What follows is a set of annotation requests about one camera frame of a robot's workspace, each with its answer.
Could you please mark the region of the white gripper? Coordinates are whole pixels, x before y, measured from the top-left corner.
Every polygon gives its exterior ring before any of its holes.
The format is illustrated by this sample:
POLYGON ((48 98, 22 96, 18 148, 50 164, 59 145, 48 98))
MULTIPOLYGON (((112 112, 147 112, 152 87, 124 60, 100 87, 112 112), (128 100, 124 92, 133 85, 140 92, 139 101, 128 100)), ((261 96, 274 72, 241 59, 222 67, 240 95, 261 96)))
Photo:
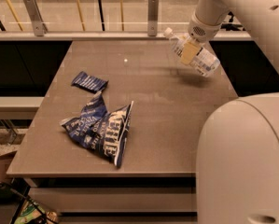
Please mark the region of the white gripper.
MULTIPOLYGON (((199 41, 200 43, 204 43, 213 39, 220 27, 221 24, 208 25, 200 21, 196 13, 193 13, 188 25, 188 34, 191 38, 199 41)), ((196 41, 187 41, 184 44, 180 61, 185 65, 189 65, 201 48, 202 46, 196 41)))

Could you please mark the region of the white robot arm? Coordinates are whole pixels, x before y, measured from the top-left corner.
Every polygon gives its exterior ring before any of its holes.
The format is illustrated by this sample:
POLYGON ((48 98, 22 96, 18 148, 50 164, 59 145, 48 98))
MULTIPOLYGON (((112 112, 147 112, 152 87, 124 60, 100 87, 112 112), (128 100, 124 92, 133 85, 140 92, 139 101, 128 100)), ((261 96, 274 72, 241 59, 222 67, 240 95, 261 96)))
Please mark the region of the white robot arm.
MULTIPOLYGON (((279 75, 279 0, 200 0, 188 33, 213 38, 232 12, 279 75)), ((279 92, 228 102, 204 123, 198 224, 279 224, 279 92)))

